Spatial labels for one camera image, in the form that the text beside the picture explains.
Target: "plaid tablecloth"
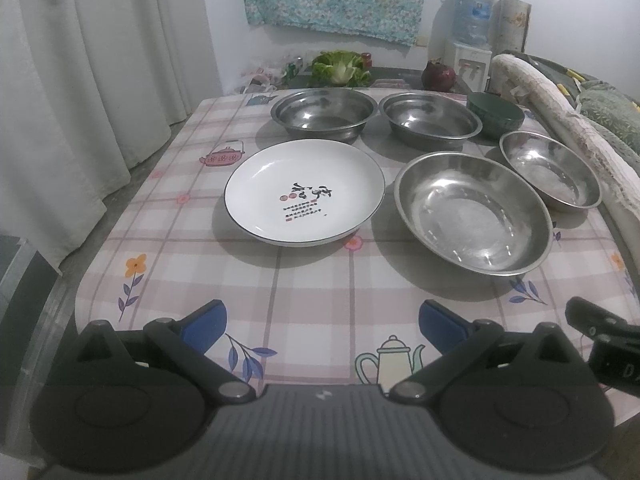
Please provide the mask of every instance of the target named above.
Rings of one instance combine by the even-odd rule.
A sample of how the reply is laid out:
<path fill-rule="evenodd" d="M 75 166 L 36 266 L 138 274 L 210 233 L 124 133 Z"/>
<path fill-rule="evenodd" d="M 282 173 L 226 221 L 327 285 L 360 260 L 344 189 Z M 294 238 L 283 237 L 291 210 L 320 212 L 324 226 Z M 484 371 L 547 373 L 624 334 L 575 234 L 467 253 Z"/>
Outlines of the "plaid tablecloth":
<path fill-rule="evenodd" d="M 393 92 L 366 91 L 377 100 Z M 580 295 L 640 321 L 638 297 L 597 210 L 587 216 L 553 212 L 551 254 L 521 279 L 480 276 L 424 248 L 402 224 L 393 199 L 396 174 L 420 152 L 392 137 L 380 116 L 354 146 L 382 168 L 386 195 L 355 236 L 295 249 L 244 234 L 226 212 L 225 184 L 249 156 L 289 140 L 270 117 L 273 100 L 287 93 L 200 104 L 82 279 L 78 330 L 92 319 L 139 329 L 219 299 L 219 336 L 206 355 L 258 391 L 265 383 L 363 381 L 388 390 L 439 356 L 418 328 L 424 300 L 435 299 L 468 320 L 496 320 L 511 331 L 559 323 L 585 358 L 590 341 L 564 318 L 569 298 Z M 545 133 L 530 113 L 523 128 Z M 495 144 L 482 140 L 468 142 L 465 152 L 497 153 Z M 396 351 L 378 352 L 391 347 Z M 617 390 L 607 395 L 618 422 L 640 411 L 633 397 Z"/>

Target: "wall outlet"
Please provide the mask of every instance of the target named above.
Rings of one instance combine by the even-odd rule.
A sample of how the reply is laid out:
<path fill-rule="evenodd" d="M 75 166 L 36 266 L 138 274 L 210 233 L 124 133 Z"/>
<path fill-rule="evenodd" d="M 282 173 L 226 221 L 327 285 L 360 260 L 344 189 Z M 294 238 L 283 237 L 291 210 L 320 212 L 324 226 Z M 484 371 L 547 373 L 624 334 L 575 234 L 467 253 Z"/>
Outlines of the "wall outlet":
<path fill-rule="evenodd" d="M 418 36 L 415 38 L 415 46 L 429 46 L 429 38 L 426 36 Z"/>

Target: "red onion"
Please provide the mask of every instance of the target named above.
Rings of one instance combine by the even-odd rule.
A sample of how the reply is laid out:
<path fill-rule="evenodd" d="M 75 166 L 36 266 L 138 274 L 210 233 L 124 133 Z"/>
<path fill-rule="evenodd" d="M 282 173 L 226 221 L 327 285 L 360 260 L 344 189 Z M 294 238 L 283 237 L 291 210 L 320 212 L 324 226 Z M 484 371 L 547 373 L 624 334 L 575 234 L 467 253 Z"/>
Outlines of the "red onion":
<path fill-rule="evenodd" d="M 439 62 L 428 62 L 422 72 L 422 86 L 425 90 L 448 92 L 456 83 L 456 72 L 450 66 Z"/>

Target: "lettuce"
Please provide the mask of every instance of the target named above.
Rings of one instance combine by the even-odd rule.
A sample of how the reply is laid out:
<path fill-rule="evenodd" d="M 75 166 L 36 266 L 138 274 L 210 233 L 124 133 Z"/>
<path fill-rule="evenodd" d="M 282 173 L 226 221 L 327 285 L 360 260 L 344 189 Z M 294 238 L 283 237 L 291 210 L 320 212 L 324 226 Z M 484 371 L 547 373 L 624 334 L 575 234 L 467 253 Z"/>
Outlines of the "lettuce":
<path fill-rule="evenodd" d="M 311 63 L 311 84 L 366 86 L 371 79 L 364 70 L 362 56 L 348 50 L 321 52 Z"/>

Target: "green bowl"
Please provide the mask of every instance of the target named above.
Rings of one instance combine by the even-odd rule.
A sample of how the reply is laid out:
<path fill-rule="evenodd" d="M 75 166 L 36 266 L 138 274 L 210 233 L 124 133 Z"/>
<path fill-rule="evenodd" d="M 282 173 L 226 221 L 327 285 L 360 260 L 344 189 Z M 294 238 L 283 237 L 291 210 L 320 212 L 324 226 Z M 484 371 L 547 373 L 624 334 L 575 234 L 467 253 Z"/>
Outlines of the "green bowl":
<path fill-rule="evenodd" d="M 500 140 L 504 134 L 519 130 L 524 122 L 520 107 L 497 95 L 473 92 L 466 97 L 466 107 L 480 117 L 480 135 L 491 140 Z"/>

